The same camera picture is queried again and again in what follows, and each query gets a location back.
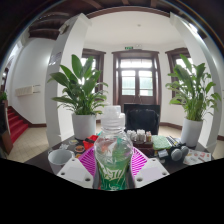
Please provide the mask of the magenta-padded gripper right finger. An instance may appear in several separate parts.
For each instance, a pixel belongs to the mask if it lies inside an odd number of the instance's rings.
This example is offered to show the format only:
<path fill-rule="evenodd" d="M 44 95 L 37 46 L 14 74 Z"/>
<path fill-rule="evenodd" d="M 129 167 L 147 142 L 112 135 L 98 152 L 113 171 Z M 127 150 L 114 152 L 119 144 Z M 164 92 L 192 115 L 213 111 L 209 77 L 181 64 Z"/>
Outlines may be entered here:
<path fill-rule="evenodd" d="M 133 148 L 130 171 L 136 188 L 146 186 L 169 175 L 157 158 L 148 158 L 137 148 Z"/>

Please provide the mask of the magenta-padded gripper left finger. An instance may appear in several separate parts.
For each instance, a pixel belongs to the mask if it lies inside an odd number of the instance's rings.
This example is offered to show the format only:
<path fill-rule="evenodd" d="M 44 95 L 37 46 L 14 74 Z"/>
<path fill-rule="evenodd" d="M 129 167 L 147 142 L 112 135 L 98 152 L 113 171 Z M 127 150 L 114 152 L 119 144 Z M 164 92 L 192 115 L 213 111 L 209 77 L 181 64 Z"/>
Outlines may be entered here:
<path fill-rule="evenodd" d="M 80 157 L 68 160 L 58 172 L 58 176 L 84 188 L 93 188 L 96 174 L 94 149 L 90 148 Z"/>

